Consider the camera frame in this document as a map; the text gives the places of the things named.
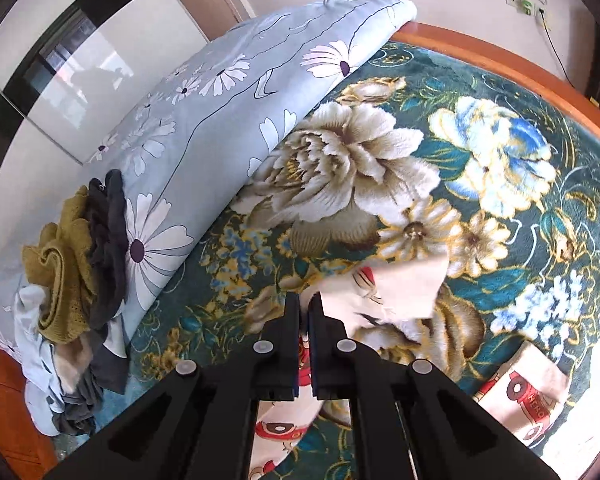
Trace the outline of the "beige car print pants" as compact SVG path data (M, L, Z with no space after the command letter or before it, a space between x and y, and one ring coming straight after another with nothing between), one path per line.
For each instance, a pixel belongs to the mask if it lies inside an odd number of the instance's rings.
M426 359L459 380L484 341L486 326L471 302L452 294L444 281L448 257L385 263L366 261L322 278L300 294L302 308L314 295L343 322L349 338L383 359L408 364ZM299 338L300 393L291 402L264 401L258 409L250 478L268 474L302 443L317 416L350 427L345 400L321 401L311 389L309 338ZM480 403L524 444L550 429L567 400L569 380L530 342L522 344L475 394Z

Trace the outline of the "dark grey garment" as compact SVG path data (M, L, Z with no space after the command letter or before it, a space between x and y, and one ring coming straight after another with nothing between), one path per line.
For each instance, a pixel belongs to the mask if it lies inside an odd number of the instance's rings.
M53 414L52 421L61 434L92 436L96 431L94 414L102 408L106 390L123 394L128 381L130 359L120 358L102 347L80 376L76 391L62 397L65 408Z

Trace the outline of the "cream fluffy sweater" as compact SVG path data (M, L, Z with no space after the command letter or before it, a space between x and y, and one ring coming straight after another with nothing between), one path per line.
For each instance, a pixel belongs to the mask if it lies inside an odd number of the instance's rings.
M54 365L65 394L73 394L78 383L91 364L93 351L87 333L66 344L55 344Z

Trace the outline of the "light blue shirt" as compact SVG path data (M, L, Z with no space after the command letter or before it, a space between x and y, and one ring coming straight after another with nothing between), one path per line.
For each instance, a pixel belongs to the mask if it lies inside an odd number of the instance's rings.
M36 430L47 437L60 435L54 418L65 411L59 377L54 364L54 345L38 331L38 318L48 303L48 289L38 285L21 287L16 292L14 334L26 385L24 403Z

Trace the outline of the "orange wooden headboard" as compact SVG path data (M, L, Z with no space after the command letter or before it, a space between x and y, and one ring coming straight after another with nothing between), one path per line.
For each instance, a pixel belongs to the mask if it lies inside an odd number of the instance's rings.
M50 439L33 426L16 361L0 350L0 478L41 479L56 465Z

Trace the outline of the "olive green knit sweater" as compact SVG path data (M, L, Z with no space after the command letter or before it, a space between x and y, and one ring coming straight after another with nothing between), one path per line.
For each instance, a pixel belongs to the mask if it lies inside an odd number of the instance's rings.
M88 261L92 237L84 217L87 199L87 187L81 186L62 204L59 220L47 223L38 242L21 251L28 282L50 292L38 330L56 344L68 344L90 329L96 286Z

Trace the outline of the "black garment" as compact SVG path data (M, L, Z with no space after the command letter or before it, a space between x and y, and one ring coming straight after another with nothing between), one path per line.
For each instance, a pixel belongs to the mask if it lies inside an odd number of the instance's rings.
M129 239L125 224L126 200L122 173L113 169L105 182L92 179L87 188L85 218L92 238L87 253L95 283L88 315L92 330L103 328L118 312L128 289L126 253Z

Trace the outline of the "light blue floral duvet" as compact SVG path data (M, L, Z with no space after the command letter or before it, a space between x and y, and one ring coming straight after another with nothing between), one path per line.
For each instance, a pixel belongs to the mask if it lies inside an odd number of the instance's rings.
M21 249L89 180L122 173L128 334L249 175L296 123L416 18L411 0L321 0L243 22L151 89L79 169L46 162L0 186L0 349L13 358Z

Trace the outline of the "teal floral bed blanket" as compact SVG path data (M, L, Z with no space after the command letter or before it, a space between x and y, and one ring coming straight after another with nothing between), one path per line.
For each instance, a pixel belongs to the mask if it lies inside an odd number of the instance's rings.
M476 394L534 344L569 386L532 450L564 479L586 474L600 456L600 142L501 76L398 42L299 120L201 237L96 430L178 360L245 348L287 292L442 252L445 284L486 326L456 382Z

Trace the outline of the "orange wooden bed footboard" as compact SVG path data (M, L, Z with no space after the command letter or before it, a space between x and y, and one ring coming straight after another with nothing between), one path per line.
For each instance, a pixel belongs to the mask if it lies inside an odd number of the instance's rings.
M433 50L520 84L570 116L600 140L600 110L565 81L509 50L475 37L424 23L408 22L392 41Z

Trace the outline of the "white black glossy wardrobe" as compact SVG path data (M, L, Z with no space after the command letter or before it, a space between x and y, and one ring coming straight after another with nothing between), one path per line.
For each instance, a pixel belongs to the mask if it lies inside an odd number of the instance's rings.
M17 0L0 23L0 252L207 39L178 0Z

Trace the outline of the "wall power socket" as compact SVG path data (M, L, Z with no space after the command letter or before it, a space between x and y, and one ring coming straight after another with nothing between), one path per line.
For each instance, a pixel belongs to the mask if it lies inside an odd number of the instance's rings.
M547 14L548 0L505 0L505 3L518 12L535 18L544 18Z

